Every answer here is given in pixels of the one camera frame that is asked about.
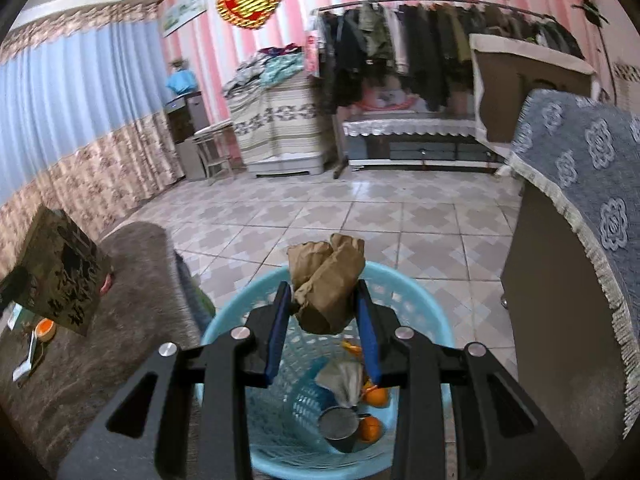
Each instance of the metal cup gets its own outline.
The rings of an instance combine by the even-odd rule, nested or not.
[[[356,444],[360,416],[351,408],[334,406],[318,418],[318,430],[340,452],[350,453]]]

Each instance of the floral curtain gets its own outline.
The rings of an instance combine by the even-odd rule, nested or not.
[[[27,25],[0,46],[0,278],[38,206],[100,233],[183,173],[156,6],[109,6]]]

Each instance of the clothing rack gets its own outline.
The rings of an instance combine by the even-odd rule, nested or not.
[[[521,9],[519,7],[512,7],[505,4],[494,4],[493,2],[479,2],[477,0],[360,0],[359,2],[347,2],[345,4],[335,4],[335,5],[325,6],[325,7],[318,7],[312,12],[324,12],[325,10],[341,9],[343,7],[354,7],[354,6],[358,6],[365,3],[381,4],[385,2],[453,2],[457,4],[479,4],[479,5],[491,4],[493,6],[500,7],[501,9],[515,10],[516,12],[529,14],[530,16],[536,16],[538,18],[547,18],[550,20],[555,20],[555,17],[551,16],[550,14],[540,14],[539,12],[533,12],[532,10]]]
[[[342,9],[345,7],[356,7],[359,6],[361,4],[364,3],[370,3],[370,4],[381,4],[381,3],[385,3],[385,2],[449,2],[449,3],[457,3],[457,4],[475,4],[475,5],[487,5],[487,4],[491,4],[494,5],[496,7],[499,7],[501,9],[507,9],[507,10],[512,10],[515,12],[520,12],[522,14],[527,14],[529,16],[535,16],[539,19],[548,19],[548,20],[554,20],[555,22],[557,21],[556,18],[554,16],[551,16],[550,14],[542,14],[540,12],[533,12],[532,10],[527,10],[527,9],[521,9],[519,7],[513,7],[513,6],[508,6],[505,4],[496,4],[493,2],[482,2],[482,1],[478,1],[478,0],[359,0],[356,2],[346,2],[343,4],[335,4],[335,5],[330,5],[330,6],[324,6],[324,7],[318,7],[317,9],[314,9],[311,11],[312,14],[315,14],[316,12],[324,12],[326,10],[332,10],[332,9]],[[336,137],[341,137],[344,135],[344,133],[342,132],[342,128],[340,127],[340,124],[338,124],[338,120],[336,115],[334,115],[332,117],[333,119],[333,123],[334,123],[334,133],[336,135]],[[339,178],[340,174],[342,173],[342,171],[344,170],[344,168],[347,167],[348,165],[348,160],[347,157],[344,155],[343,153],[343,149],[340,145],[338,145],[338,158],[339,158],[339,162],[338,162],[338,167],[335,169],[334,171],[334,179]]]

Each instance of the tiled floor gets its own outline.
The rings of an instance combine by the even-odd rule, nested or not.
[[[519,190],[510,177],[453,171],[347,170],[337,181],[330,171],[242,174],[212,186],[182,182],[128,221],[167,227],[217,308],[252,279],[286,265],[289,245],[336,231],[359,236],[368,260],[415,278],[436,297],[458,346],[479,340],[516,375],[499,280]]]

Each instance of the framed picture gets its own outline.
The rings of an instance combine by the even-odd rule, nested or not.
[[[178,0],[162,15],[162,35],[167,37],[205,10],[207,10],[206,0]]]

